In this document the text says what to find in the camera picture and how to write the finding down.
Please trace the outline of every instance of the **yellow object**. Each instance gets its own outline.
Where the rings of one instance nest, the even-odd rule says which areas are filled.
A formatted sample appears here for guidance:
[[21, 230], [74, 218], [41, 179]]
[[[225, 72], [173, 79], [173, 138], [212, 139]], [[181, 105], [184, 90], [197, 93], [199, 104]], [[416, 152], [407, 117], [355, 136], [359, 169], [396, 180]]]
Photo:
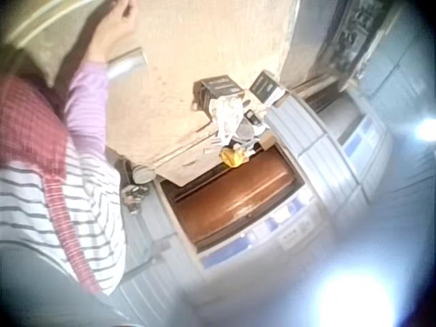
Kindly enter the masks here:
[[219, 157], [227, 166], [236, 168], [245, 162], [249, 161], [249, 157], [245, 149], [229, 149], [222, 148]]

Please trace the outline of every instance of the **striped shirt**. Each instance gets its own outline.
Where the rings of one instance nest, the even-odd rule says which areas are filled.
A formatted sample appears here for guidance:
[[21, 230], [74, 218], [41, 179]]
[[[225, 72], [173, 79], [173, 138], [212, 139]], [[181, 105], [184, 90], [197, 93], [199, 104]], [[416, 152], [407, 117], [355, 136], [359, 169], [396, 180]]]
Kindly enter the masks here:
[[[102, 292], [123, 276], [125, 233], [119, 173], [104, 158], [108, 79], [103, 65], [85, 63], [65, 109], [67, 143], [63, 194], [83, 253]], [[26, 247], [77, 279], [53, 227], [42, 176], [31, 163], [0, 168], [0, 244]]]

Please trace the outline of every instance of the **woman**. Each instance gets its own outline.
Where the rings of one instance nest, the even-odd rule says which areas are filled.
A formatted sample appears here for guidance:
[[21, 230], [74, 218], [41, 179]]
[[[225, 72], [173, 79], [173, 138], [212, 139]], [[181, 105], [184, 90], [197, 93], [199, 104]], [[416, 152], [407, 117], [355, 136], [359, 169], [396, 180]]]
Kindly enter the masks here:
[[72, 80], [64, 122], [34, 86], [0, 82], [0, 247], [30, 249], [95, 293], [110, 294], [125, 267], [119, 174], [104, 157], [106, 55], [137, 15], [136, 0], [112, 2]]

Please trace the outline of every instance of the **red plaid scarf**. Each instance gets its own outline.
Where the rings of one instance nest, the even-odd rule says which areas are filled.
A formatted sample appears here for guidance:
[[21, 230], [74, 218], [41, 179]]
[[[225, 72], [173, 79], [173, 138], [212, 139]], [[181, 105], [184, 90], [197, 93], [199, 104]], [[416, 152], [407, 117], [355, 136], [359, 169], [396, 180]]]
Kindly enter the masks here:
[[43, 176], [44, 195], [55, 232], [79, 282], [99, 291], [65, 204], [68, 130], [38, 90], [16, 77], [0, 80], [0, 164], [33, 164]]

